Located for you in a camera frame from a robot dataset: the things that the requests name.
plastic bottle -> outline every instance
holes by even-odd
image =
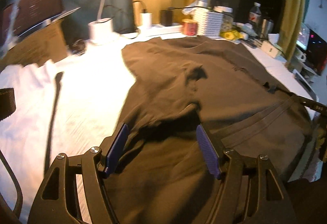
[[[250,10],[249,23],[253,26],[253,30],[258,33],[261,22],[260,3],[255,2]]]

computer monitor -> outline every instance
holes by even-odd
[[[296,44],[304,51],[307,50],[309,36],[310,36],[310,29],[305,24],[302,23],[301,30],[299,32],[299,36],[298,36],[298,40],[296,41]]]

cardboard box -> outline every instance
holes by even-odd
[[[61,20],[34,32],[10,49],[0,60],[0,72],[11,64],[36,63],[42,66],[51,59],[54,63],[67,57],[66,41],[61,29]]]

white basket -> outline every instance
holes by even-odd
[[[223,17],[223,14],[210,12],[208,9],[196,8],[193,12],[193,19],[197,21],[197,34],[207,37],[219,37]]]

